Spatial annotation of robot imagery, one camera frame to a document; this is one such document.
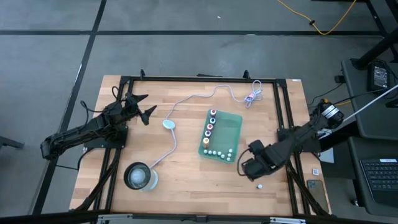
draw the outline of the white cable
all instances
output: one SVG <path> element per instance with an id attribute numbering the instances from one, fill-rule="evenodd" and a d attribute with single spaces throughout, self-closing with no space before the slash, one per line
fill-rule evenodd
<path id="1" fill-rule="evenodd" d="M 255 83 L 260 84 L 260 87 L 259 87 L 257 90 L 254 90 L 254 84 L 255 84 Z M 245 105 L 246 108 L 249 108 L 249 107 L 251 106 L 251 103 L 252 103 L 252 102 L 257 101 L 257 100 L 262 100 L 262 95 L 261 95 L 262 83 L 261 83 L 259 80 L 255 80 L 255 81 L 251 84 L 252 92 L 251 92 L 250 94 L 248 94 L 247 96 L 245 96 L 243 100 L 237 100 L 237 99 L 235 98 L 234 93 L 232 92 L 232 88 L 231 88 L 229 85 L 227 85 L 227 84 L 221 84 L 221 85 L 218 85 L 218 86 L 214 87 L 213 93 L 210 94 L 210 95 L 197 95 L 197 94 L 193 94 L 193 95 L 190 95 L 190 96 L 188 96 L 188 97 L 186 97 L 186 98 L 184 98 L 184 99 L 182 99 L 182 100 L 178 100 L 176 103 L 174 103 L 172 109 L 170 110 L 170 112 L 169 112 L 168 115 L 166 116 L 166 119 L 169 119 L 169 116 L 173 113 L 174 107 L 175 107 L 177 104 L 179 104 L 179 103 L 181 103 L 181 102 L 183 102 L 183 101 L 185 101 L 185 100 L 187 100 L 187 99 L 189 99 L 189 98 L 191 98 L 191 97 L 193 97 L 193 96 L 199 96 L 199 97 L 205 97 L 205 98 L 212 97 L 212 96 L 216 93 L 216 89 L 217 89 L 218 87 L 223 87 L 223 86 L 227 86 L 227 87 L 229 88 L 229 91 L 231 92 L 231 96 L 232 96 L 232 98 L 234 99 L 234 101 L 237 101 L 237 102 L 246 102 L 246 105 Z M 171 153 L 173 153 L 173 152 L 175 151 L 175 149 L 177 148 L 177 139 L 175 138 L 174 130 L 173 130 L 173 128 L 171 128 L 170 130 L 171 130 L 171 132 L 172 132 L 173 139 L 174 139 L 174 148 L 173 148 L 170 152 L 168 152 L 168 153 L 166 153 L 164 156 L 162 156 L 160 159 L 158 159 L 153 165 L 150 166 L 150 168 L 153 168 L 154 166 L 156 166 L 156 164 L 158 164 L 161 160 L 163 160 L 163 159 L 166 158 L 168 155 L 170 155 Z"/>
<path id="2" fill-rule="evenodd" d="M 361 109 L 359 109 L 357 112 L 351 114 L 349 117 L 347 117 L 346 119 L 344 119 L 343 123 L 345 121 L 347 121 L 348 119 L 352 118 L 353 116 L 357 115 L 358 113 L 360 113 L 362 110 L 365 110 L 368 106 L 370 106 L 371 104 L 373 104 L 374 102 L 376 102 L 378 99 L 382 98 L 383 96 L 386 96 L 387 94 L 389 94 L 392 90 L 395 90 L 396 88 L 398 88 L 398 85 L 392 87 L 391 89 L 389 89 L 387 92 L 381 94 L 380 96 L 378 96 L 376 99 L 370 101 L 368 104 L 366 104 L 365 106 L 363 106 Z"/>

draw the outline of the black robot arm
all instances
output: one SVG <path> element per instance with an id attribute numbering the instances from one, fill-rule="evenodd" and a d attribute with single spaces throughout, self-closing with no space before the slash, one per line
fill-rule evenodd
<path id="1" fill-rule="evenodd" d="M 86 124 L 70 129 L 63 133 L 53 134 L 47 137 L 40 145 L 42 157 L 44 159 L 54 159 L 63 154 L 67 149 L 88 141 L 104 138 L 116 138 L 118 135 L 117 126 L 129 121 L 135 116 L 140 116 L 145 125 L 149 124 L 149 116 L 155 110 L 153 106 L 141 112 L 138 102 L 145 99 L 148 95 L 126 94 L 123 100 L 116 100 L 109 104 L 97 117 L 91 119 Z"/>
<path id="2" fill-rule="evenodd" d="M 300 149 L 307 139 L 323 128 L 334 129 L 343 122 L 344 114 L 328 100 L 321 100 L 311 113 L 310 121 L 301 127 L 291 129 L 287 137 L 264 147 L 260 140 L 249 145 L 254 157 L 242 163 L 243 172 L 253 181 L 263 175 L 269 175 L 286 165 L 292 153 Z"/>

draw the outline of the transparent green tray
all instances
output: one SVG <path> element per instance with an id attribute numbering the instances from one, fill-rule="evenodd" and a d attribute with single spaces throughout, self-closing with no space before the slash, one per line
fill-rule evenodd
<path id="1" fill-rule="evenodd" d="M 220 151 L 222 154 L 225 155 L 225 158 L 222 159 L 217 154 L 214 156 L 214 155 L 205 154 L 203 152 L 205 148 L 203 147 L 202 141 L 203 138 L 205 138 L 205 132 L 207 131 L 206 129 L 207 124 L 210 123 L 209 122 L 211 118 L 210 111 L 211 110 L 207 111 L 205 127 L 203 128 L 203 132 L 201 135 L 198 153 L 199 155 L 205 158 L 214 159 L 220 162 L 232 164 L 235 161 L 238 152 L 238 144 L 239 144 L 239 138 L 241 137 L 241 128 L 243 121 L 242 116 L 222 111 L 217 111 L 216 113 L 215 117 L 216 123 L 213 126 L 213 130 L 209 138 L 210 140 L 209 148 L 207 150 L 216 151 L 216 152 Z M 229 153 L 228 152 L 229 149 L 232 149 L 230 157 L 231 160 L 227 161 L 226 158 Z"/>

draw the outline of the wooden table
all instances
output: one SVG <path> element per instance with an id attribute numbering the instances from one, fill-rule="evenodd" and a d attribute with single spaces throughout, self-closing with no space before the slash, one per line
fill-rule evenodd
<path id="1" fill-rule="evenodd" d="M 120 76 L 104 76 L 96 110 L 102 110 L 114 101 L 111 88 L 118 86 L 119 80 Z M 286 81 L 294 123 L 303 125 L 309 120 L 309 115 L 301 81 Z M 171 106 L 176 101 L 192 94 L 209 94 L 219 84 L 134 82 L 134 94 L 149 94 L 144 101 L 139 103 L 140 109 L 145 110 L 153 105 L 157 105 L 157 108 L 150 117 L 150 125 L 144 126 L 141 121 L 137 121 L 137 118 L 127 123 L 129 137 L 121 154 L 111 206 L 112 212 L 292 215 L 285 169 L 277 171 L 274 175 L 264 176 L 250 182 L 246 177 L 237 174 L 236 164 L 224 164 L 205 159 L 197 152 L 206 112 L 210 108 L 240 114 L 243 117 L 239 153 L 247 149 L 248 144 L 256 139 L 260 139 L 264 145 L 276 142 L 278 121 L 271 84 L 263 84 L 263 100 L 256 101 L 249 109 L 245 108 L 244 103 L 233 101 L 226 87 L 218 88 L 216 94 L 211 98 L 191 98 L 177 105 L 169 118 L 176 124 L 177 149 L 155 167 L 159 175 L 159 183 L 156 188 L 149 192 L 141 192 L 131 190 L 124 184 L 123 174 L 128 165 L 137 161 L 151 165 L 173 147 L 172 135 L 162 125 Z M 250 83 L 229 83 L 229 85 L 238 99 L 243 99 L 251 92 Z M 282 90 L 279 91 L 279 94 L 287 127 Z M 70 208 L 79 206 L 97 184 L 103 155 L 104 150 L 97 149 L 87 154 L 82 160 Z M 250 153 L 245 154 L 241 161 L 249 159 L 250 156 Z M 321 165 L 313 155 L 301 153 L 301 161 L 305 180 L 324 181 Z M 314 168 L 320 171 L 320 175 L 312 175 Z M 257 184 L 262 184 L 263 188 L 257 189 Z M 106 186 L 100 208 L 104 207 L 107 191 Z M 297 186 L 295 186 L 295 192 L 298 209 L 303 213 L 300 191 Z"/>

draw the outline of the gray floor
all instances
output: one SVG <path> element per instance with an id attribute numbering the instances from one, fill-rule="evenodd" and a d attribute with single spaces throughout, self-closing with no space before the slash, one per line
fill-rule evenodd
<path id="1" fill-rule="evenodd" d="M 349 2 L 285 0 L 316 19 L 327 30 Z M 373 1 L 387 30 L 397 24 L 384 1 Z M 2 0 L 0 29 L 91 30 L 100 0 Z M 276 1 L 144 1 L 108 0 L 100 30 L 311 30 L 305 19 Z M 369 10 L 357 3 L 338 30 L 377 30 Z M 25 142 L 17 151 L 0 151 L 0 217 L 30 212 L 45 167 L 39 144 L 60 123 L 78 72 L 88 36 L 0 35 L 0 135 Z M 194 76 L 197 73 L 241 77 L 300 78 L 307 101 L 335 86 L 340 62 L 359 57 L 380 38 L 282 37 L 228 35 L 97 36 L 81 85 L 70 128 L 84 122 L 79 101 L 93 107 L 103 75 Z M 390 52 L 382 58 L 390 60 Z M 343 86 L 328 95 L 346 98 Z M 350 105 L 343 107 L 352 113 Z M 60 157 L 58 164 L 76 167 L 81 147 Z M 67 211 L 75 185 L 74 170 L 57 168 L 44 212 Z M 339 217 L 398 223 L 354 207 L 351 182 L 326 179 L 333 213 Z M 154 223 L 136 220 L 135 223 Z"/>

